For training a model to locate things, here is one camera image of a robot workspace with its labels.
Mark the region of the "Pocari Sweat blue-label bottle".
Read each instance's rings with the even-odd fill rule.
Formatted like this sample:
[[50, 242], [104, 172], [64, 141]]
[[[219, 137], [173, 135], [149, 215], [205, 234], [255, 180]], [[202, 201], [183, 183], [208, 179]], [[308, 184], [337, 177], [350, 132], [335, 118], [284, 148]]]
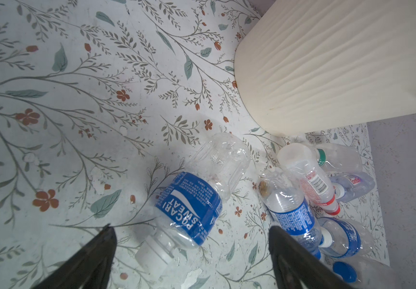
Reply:
[[156, 231], [137, 251], [138, 264], [158, 278], [175, 250], [202, 246], [250, 162], [240, 138], [228, 132], [212, 136], [160, 194], [154, 206]]

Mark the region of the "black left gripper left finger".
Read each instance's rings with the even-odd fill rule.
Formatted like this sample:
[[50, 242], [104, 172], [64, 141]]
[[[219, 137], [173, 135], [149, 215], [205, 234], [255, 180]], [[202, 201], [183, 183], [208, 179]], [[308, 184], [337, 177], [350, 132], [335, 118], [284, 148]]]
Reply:
[[115, 229], [106, 225], [36, 289], [105, 289], [117, 247]]

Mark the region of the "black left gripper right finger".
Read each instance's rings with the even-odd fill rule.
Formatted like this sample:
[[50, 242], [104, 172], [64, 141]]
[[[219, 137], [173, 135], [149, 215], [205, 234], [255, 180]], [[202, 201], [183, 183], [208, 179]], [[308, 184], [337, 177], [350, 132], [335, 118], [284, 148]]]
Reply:
[[279, 226], [269, 230], [269, 252], [279, 289], [349, 289]]

